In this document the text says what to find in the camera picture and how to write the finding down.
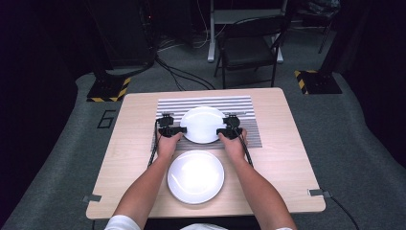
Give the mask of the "black folding chair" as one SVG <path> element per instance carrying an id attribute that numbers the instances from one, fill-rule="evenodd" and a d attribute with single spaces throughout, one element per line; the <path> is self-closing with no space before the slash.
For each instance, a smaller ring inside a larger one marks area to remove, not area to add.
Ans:
<path id="1" fill-rule="evenodd" d="M 230 25 L 218 39 L 219 58 L 214 77 L 221 71 L 222 87 L 226 88 L 226 73 L 271 66 L 270 86 L 274 86 L 278 53 L 289 20 L 283 15 L 251 17 Z"/>

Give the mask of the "person's right hand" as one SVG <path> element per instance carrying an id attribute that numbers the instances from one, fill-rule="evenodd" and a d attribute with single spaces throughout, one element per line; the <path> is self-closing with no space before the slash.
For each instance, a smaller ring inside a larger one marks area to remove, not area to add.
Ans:
<path id="1" fill-rule="evenodd" d="M 246 134 L 247 131 L 245 129 L 241 132 L 241 135 L 235 139 L 229 139 L 222 133 L 218 134 L 219 140 L 223 143 L 224 149 L 232 161 L 245 158 L 245 150 L 241 142 L 247 143 Z"/>

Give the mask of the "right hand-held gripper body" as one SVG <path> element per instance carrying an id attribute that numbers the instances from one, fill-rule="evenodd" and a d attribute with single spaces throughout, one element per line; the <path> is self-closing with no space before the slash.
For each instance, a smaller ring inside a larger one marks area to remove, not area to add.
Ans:
<path id="1" fill-rule="evenodd" d="M 223 123 L 226 125 L 225 131 L 223 133 L 225 137 L 230 140 L 243 138 L 243 128 L 240 127 L 240 119 L 236 114 L 227 114 L 226 117 L 223 119 Z"/>

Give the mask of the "white desk frame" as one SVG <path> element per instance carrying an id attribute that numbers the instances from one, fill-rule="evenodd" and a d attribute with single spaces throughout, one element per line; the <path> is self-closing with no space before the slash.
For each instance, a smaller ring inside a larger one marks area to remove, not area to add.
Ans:
<path id="1" fill-rule="evenodd" d="M 207 54 L 207 61 L 213 63 L 215 59 L 216 49 L 216 37 L 215 32 L 216 25 L 229 25 L 233 24 L 241 19 L 255 17 L 255 16 L 268 16 L 268 15 L 284 15 L 286 13 L 286 7 L 288 0 L 282 0 L 282 2 L 276 7 L 271 9 L 235 9 L 232 5 L 234 0 L 230 0 L 231 6 L 227 9 L 217 9 L 215 7 L 216 0 L 210 0 L 210 23 L 209 23 L 209 49 Z"/>

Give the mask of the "person's left hand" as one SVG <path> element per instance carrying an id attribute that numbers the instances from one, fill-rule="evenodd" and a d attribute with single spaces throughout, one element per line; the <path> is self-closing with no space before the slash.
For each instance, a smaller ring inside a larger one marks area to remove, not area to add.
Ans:
<path id="1" fill-rule="evenodd" d="M 171 137 L 165 137 L 161 134 L 158 135 L 157 153 L 158 157 L 172 158 L 175 153 L 177 143 L 183 137 L 182 132 L 178 132 Z"/>

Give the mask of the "small white plate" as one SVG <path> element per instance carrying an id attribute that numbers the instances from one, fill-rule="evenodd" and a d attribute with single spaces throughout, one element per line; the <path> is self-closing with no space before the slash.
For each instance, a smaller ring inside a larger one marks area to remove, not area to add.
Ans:
<path id="1" fill-rule="evenodd" d="M 199 106 L 182 117 L 180 126 L 187 129 L 185 137 L 196 144 L 210 144 L 218 140 L 216 131 L 224 128 L 225 115 L 217 108 Z"/>

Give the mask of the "striped grey placemat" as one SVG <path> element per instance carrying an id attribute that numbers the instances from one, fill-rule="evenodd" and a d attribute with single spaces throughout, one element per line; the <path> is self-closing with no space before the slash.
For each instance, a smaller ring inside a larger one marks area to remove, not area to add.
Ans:
<path id="1" fill-rule="evenodd" d="M 159 99 L 156 109 L 156 118 L 161 118 L 163 113 L 170 113 L 174 119 L 173 125 L 180 127 L 180 121 L 185 113 L 199 106 L 217 108 L 225 117 L 229 113 L 236 114 L 240 119 L 240 127 L 245 128 L 248 132 L 248 147 L 262 147 L 257 118 L 250 96 Z M 177 148 L 179 150 L 220 150 L 223 148 L 223 145 L 219 140 L 210 144 L 196 144 L 189 141 L 184 135 L 184 139 L 180 141 Z"/>

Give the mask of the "black yellow striped stand base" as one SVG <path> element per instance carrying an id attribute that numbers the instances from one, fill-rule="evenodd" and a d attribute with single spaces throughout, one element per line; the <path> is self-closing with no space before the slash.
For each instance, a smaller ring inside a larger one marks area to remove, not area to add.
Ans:
<path id="1" fill-rule="evenodd" d="M 342 90 L 332 75 L 322 75 L 314 70 L 295 71 L 296 80 L 303 94 L 341 94 Z"/>
<path id="2" fill-rule="evenodd" d="M 87 102 L 118 102 L 124 97 L 130 81 L 131 78 L 95 80 L 87 94 Z"/>

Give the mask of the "dark chair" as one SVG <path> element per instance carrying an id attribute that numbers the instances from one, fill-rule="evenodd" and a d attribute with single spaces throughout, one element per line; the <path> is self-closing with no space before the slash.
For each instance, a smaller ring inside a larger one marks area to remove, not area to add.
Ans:
<path id="1" fill-rule="evenodd" d="M 333 19 L 340 10 L 340 0 L 299 0 L 296 14 L 304 20 L 306 26 L 324 28 L 319 54 L 323 52 Z"/>

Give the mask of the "large white plate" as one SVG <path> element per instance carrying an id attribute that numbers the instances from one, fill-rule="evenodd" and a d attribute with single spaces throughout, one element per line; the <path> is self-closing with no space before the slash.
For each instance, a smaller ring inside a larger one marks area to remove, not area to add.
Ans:
<path id="1" fill-rule="evenodd" d="M 172 195 L 179 201 L 197 205 L 214 198 L 225 179 L 220 160 L 204 150 L 190 150 L 171 163 L 167 182 Z"/>

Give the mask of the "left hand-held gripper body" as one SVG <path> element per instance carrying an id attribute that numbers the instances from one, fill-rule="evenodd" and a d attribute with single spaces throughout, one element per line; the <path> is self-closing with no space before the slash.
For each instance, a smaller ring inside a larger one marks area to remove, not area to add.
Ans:
<path id="1" fill-rule="evenodd" d="M 158 123 L 158 132 L 165 137 L 173 136 L 173 117 L 170 113 L 163 113 L 162 117 L 157 120 Z"/>

